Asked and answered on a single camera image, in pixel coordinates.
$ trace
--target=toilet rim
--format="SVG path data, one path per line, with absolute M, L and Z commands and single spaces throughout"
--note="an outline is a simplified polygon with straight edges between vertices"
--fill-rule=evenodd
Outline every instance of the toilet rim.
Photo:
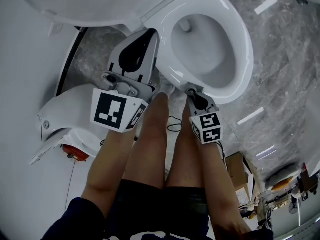
M 235 80 L 226 87 L 214 88 L 201 82 L 174 55 L 171 44 L 174 26 L 182 18 L 197 14 L 216 20 L 225 30 L 233 47 L 236 62 Z M 226 104 L 240 97 L 248 87 L 254 65 L 251 38 L 241 16 L 229 0 L 175 0 L 149 18 L 144 25 L 158 31 L 158 58 L 167 58 L 158 59 L 157 68 L 182 91 L 184 85 L 191 82 L 202 86 L 202 92 L 211 96 L 217 104 Z

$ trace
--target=orange object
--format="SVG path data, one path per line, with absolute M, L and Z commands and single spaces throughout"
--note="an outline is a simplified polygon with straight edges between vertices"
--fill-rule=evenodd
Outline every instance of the orange object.
M 272 191 L 282 190 L 283 188 L 288 186 L 288 184 L 292 181 L 293 178 L 294 177 L 289 177 L 289 178 L 286 178 L 283 181 L 280 181 L 279 183 L 275 184 L 271 190 Z
M 85 152 L 77 149 L 74 146 L 64 144 L 62 149 L 68 154 L 68 158 L 74 158 L 79 162 L 86 161 L 89 157 L 89 155 L 87 155 Z

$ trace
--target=white marker cube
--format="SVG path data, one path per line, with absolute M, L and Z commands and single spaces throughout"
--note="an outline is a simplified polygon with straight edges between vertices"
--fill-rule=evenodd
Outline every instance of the white marker cube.
M 217 142 L 223 138 L 220 112 L 190 117 L 193 133 L 202 144 Z
M 125 133 L 137 125 L 147 107 L 148 103 L 143 99 L 96 88 L 93 90 L 90 121 L 104 128 Z

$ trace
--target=person's right arm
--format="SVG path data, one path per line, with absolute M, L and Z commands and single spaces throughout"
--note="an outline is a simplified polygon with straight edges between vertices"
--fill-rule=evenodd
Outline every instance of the person's right arm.
M 218 145 L 199 144 L 203 166 L 203 179 L 213 231 L 219 227 L 240 234 L 250 228 L 240 215 L 239 200 L 233 182 L 221 159 Z

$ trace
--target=foot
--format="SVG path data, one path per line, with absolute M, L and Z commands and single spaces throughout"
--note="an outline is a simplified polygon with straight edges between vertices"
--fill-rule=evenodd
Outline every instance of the foot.
M 176 87 L 169 82 L 168 79 L 164 77 L 163 74 L 160 74 L 160 90 L 159 93 L 166 94 L 169 98 L 170 95 L 174 93 Z

